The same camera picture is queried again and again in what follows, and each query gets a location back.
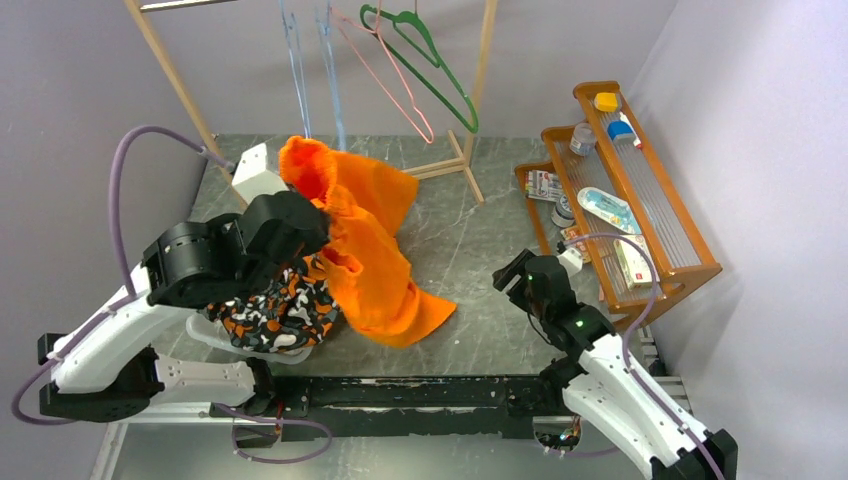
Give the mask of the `orange shorts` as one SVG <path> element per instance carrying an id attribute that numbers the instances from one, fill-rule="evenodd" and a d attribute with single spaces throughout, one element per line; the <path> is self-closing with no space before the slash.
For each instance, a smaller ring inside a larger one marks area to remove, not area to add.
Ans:
<path id="1" fill-rule="evenodd" d="M 456 303 L 422 290 L 396 240 L 419 182 L 365 156 L 300 136 L 279 152 L 280 176 L 330 218 L 318 257 L 327 287 L 350 326 L 370 340 L 406 348 L 445 324 Z"/>

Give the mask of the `white plastic basket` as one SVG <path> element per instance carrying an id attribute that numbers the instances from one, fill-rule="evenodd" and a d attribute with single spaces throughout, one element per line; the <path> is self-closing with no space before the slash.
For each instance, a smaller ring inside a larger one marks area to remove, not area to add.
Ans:
<path id="1" fill-rule="evenodd" d="M 221 322 L 213 322 L 201 314 L 195 313 L 189 316 L 185 322 L 187 334 L 194 340 L 202 342 L 213 349 L 222 350 L 231 354 L 244 357 L 257 358 L 269 363 L 283 365 L 297 365 L 307 360 L 312 353 L 312 347 L 297 347 L 293 350 L 284 350 L 281 347 L 269 346 L 259 342 L 255 338 L 248 337 L 245 342 L 236 345 Z"/>

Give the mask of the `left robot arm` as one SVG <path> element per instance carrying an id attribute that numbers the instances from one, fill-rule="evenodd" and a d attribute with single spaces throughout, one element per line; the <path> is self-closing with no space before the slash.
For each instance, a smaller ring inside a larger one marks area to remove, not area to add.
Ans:
<path id="1" fill-rule="evenodd" d="M 39 411 L 56 423 L 109 423 L 161 404 L 207 402 L 261 416 L 277 388 L 266 362 L 181 361 L 153 341 L 212 303 L 269 286 L 284 266 L 318 252 L 329 217 L 301 194 L 256 196 L 241 213 L 186 221 L 162 233 L 119 290 L 71 333 L 47 334 L 39 361 L 50 374 Z"/>

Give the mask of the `orange wooden shelf rack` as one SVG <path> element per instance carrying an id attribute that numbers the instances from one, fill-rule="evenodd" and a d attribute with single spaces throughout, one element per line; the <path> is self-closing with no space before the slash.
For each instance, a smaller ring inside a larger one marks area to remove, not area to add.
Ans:
<path id="1" fill-rule="evenodd" d="M 607 125 L 619 119 L 619 111 L 601 112 L 592 101 L 599 92 L 615 92 L 621 108 L 642 140 L 641 150 L 630 142 L 612 142 Z M 549 158 L 541 163 L 521 164 L 514 173 L 521 191 L 525 175 L 544 170 L 558 175 L 563 193 L 572 205 L 582 234 L 610 233 L 614 229 L 577 203 L 577 193 L 595 187 L 626 201 L 641 228 L 658 271 L 661 291 L 645 321 L 651 323 L 722 270 L 692 216 L 673 186 L 653 145 L 615 81 L 584 82 L 574 87 L 579 102 L 597 138 L 595 150 L 586 157 L 569 148 L 572 126 L 549 127 L 541 138 Z"/>

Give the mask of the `patterned dark shorts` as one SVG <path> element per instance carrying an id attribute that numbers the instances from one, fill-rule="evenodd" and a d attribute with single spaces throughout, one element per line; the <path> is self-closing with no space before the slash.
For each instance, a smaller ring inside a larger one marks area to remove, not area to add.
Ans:
<path id="1" fill-rule="evenodd" d="M 238 345 L 248 337 L 293 350 L 322 343 L 345 321 L 327 286 L 321 260 L 308 256 L 278 272 L 267 288 L 250 297 L 211 303 L 202 315 L 221 322 Z"/>

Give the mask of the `blue wire hanger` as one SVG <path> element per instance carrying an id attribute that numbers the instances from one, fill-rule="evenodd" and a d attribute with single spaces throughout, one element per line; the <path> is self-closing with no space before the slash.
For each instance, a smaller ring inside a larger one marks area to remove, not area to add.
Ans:
<path id="1" fill-rule="evenodd" d="M 337 149 L 347 151 L 347 134 L 343 118 L 334 52 L 332 48 L 330 21 L 331 10 L 332 2 L 330 0 L 325 2 L 325 6 L 322 9 L 315 8 L 315 24 L 319 35 L 321 55 L 330 91 L 333 119 L 336 129 Z"/>
<path id="2" fill-rule="evenodd" d="M 284 0 L 278 0 L 284 37 L 289 57 L 294 88 L 303 125 L 304 137 L 312 137 L 312 122 L 305 80 L 300 31 L 296 16 L 288 12 Z"/>

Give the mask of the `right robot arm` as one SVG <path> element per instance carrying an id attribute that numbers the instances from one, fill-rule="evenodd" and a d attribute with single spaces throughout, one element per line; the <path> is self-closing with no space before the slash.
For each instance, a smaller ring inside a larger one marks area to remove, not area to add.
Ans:
<path id="1" fill-rule="evenodd" d="M 730 433 L 695 419 L 634 359 L 606 316 L 577 300 L 570 280 L 582 266 L 575 249 L 524 250 L 492 275 L 494 288 L 565 354 L 541 373 L 542 406 L 588 421 L 646 479 L 736 478 L 738 444 Z"/>

